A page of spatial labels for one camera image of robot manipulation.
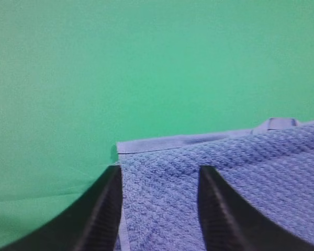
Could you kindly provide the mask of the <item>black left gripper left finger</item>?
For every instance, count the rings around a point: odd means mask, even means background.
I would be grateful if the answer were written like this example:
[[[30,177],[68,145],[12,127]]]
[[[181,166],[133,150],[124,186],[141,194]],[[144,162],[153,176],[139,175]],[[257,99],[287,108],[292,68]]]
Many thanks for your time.
[[[58,216],[18,240],[1,246],[0,250],[113,250],[121,211],[121,167],[110,165]]]

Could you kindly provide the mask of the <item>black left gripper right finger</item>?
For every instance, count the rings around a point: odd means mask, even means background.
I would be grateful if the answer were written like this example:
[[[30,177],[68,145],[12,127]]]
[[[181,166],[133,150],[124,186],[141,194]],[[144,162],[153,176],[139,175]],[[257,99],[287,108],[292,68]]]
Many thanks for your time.
[[[314,250],[251,206],[212,166],[201,166],[198,218],[206,250]]]

